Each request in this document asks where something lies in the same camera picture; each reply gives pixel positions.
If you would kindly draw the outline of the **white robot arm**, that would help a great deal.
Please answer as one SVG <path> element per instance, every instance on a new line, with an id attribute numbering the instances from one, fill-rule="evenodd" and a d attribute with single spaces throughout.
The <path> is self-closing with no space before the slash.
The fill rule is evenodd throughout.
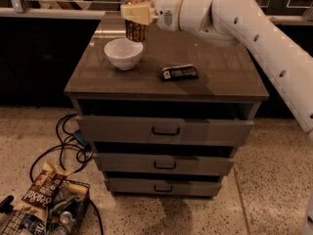
<path id="1" fill-rule="evenodd" d="M 279 30 L 255 0 L 137 0 L 121 5 L 128 22 L 189 31 L 211 44 L 245 45 L 301 126 L 313 132 L 312 57 Z"/>

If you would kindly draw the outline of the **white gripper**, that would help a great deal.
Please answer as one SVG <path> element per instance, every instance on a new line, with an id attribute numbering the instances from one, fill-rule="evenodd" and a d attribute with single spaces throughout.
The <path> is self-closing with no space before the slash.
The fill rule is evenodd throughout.
<path id="1" fill-rule="evenodd" d="M 120 7 L 121 16 L 136 24 L 149 25 L 154 20 L 159 28 L 179 31 L 179 15 L 183 0 L 156 0 L 151 3 L 125 4 Z"/>

